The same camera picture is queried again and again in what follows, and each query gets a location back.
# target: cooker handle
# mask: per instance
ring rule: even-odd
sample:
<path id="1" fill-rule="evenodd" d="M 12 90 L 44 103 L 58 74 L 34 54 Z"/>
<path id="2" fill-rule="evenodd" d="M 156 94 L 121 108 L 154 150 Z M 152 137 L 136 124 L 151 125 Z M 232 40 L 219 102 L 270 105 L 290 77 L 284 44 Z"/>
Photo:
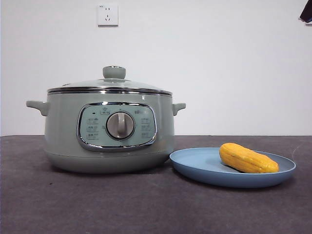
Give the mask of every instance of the cooker handle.
<path id="1" fill-rule="evenodd" d="M 40 110 L 43 116 L 47 116 L 50 109 L 50 103 L 45 101 L 26 101 L 26 106 Z"/>
<path id="2" fill-rule="evenodd" d="M 177 112 L 179 110 L 185 109 L 186 108 L 186 104 L 185 103 L 177 103 L 177 104 L 172 104 L 172 111 L 174 113 L 174 116 L 177 115 Z"/>

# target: control knob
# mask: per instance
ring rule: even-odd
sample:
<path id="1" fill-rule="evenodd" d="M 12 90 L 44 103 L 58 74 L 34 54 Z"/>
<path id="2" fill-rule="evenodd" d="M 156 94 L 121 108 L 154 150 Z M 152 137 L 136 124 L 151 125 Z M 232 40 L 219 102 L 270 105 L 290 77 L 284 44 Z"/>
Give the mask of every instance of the control knob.
<path id="1" fill-rule="evenodd" d="M 117 112 L 108 118 L 106 128 L 112 137 L 124 139 L 132 133 L 134 125 L 130 115 L 124 112 Z"/>

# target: chrome trim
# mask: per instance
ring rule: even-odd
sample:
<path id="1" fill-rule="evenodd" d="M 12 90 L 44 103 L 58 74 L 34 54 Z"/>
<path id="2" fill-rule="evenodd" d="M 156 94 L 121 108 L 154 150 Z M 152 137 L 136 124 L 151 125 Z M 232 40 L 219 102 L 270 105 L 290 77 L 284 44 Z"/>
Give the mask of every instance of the chrome trim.
<path id="1" fill-rule="evenodd" d="M 106 66 L 106 67 L 111 67 L 111 68 L 123 68 L 123 67 L 120 67 L 120 66 L 115 66 L 115 65 L 112 65 L 112 66 Z"/>
<path id="2" fill-rule="evenodd" d="M 171 97 L 169 94 L 160 94 L 160 93 L 148 93 L 148 92 L 125 92 L 125 91 L 59 91 L 59 92 L 51 92 L 49 95 L 54 94 L 136 94 L 136 95 L 151 95 L 151 96 L 164 96 Z"/>
<path id="3" fill-rule="evenodd" d="M 89 106 L 97 106 L 97 105 L 135 105 L 135 106 L 145 106 L 148 107 L 152 110 L 153 116 L 154 116 L 154 123 L 155 123 L 155 133 L 154 136 L 152 137 L 152 139 L 148 142 L 145 142 L 143 144 L 139 144 L 139 145 L 131 145 L 131 146 L 99 146 L 99 145 L 93 145 L 90 144 L 86 141 L 84 141 L 81 137 L 80 134 L 80 126 L 81 126 L 81 119 L 82 119 L 82 113 L 83 111 L 88 108 Z M 79 117 L 78 117 L 78 123 L 77 123 L 77 130 L 76 130 L 76 137 L 78 139 L 79 144 L 87 149 L 87 150 L 91 150 L 91 151 L 101 151 L 101 152 L 121 152 L 121 151 L 130 151 L 130 150 L 136 150 L 138 148 L 142 148 L 142 147 L 147 147 L 151 144 L 153 144 L 156 140 L 156 136 L 157 136 L 157 122 L 156 122 L 156 115 L 155 115 L 155 111 L 153 110 L 153 108 L 147 104 L 142 104 L 142 103 L 132 103 L 132 102 L 97 102 L 97 103 L 89 103 L 86 104 L 82 107 L 82 109 L 79 112 Z"/>
<path id="4" fill-rule="evenodd" d="M 141 89 L 141 88 L 120 88 L 120 87 L 59 87 L 59 88 L 53 88 L 48 89 L 48 93 L 54 93 L 54 92 L 64 92 L 64 91 L 76 91 L 76 92 L 82 92 L 82 91 L 119 91 L 119 92 L 139 92 L 139 93 L 153 93 L 153 94 L 166 94 L 171 95 L 172 93 L 169 91 L 164 90 L 157 90 L 157 89 Z"/>

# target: cooker base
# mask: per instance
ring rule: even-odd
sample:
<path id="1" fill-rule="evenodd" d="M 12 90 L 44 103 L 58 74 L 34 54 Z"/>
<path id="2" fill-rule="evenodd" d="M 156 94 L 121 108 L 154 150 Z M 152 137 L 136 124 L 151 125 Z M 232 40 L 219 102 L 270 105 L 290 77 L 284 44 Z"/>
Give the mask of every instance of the cooker base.
<path id="1" fill-rule="evenodd" d="M 168 160 L 168 152 L 121 157 L 75 157 L 46 152 L 50 162 L 61 169 L 79 173 L 124 173 L 158 166 Z"/>

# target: yellow corn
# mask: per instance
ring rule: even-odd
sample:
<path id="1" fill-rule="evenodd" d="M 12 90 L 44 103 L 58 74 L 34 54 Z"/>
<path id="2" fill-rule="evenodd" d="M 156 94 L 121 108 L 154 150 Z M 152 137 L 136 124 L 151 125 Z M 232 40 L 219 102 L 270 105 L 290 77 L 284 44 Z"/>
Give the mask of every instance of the yellow corn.
<path id="1" fill-rule="evenodd" d="M 278 172 L 278 163 L 266 155 L 259 154 L 235 143 L 225 143 L 220 147 L 221 160 L 246 173 Z"/>

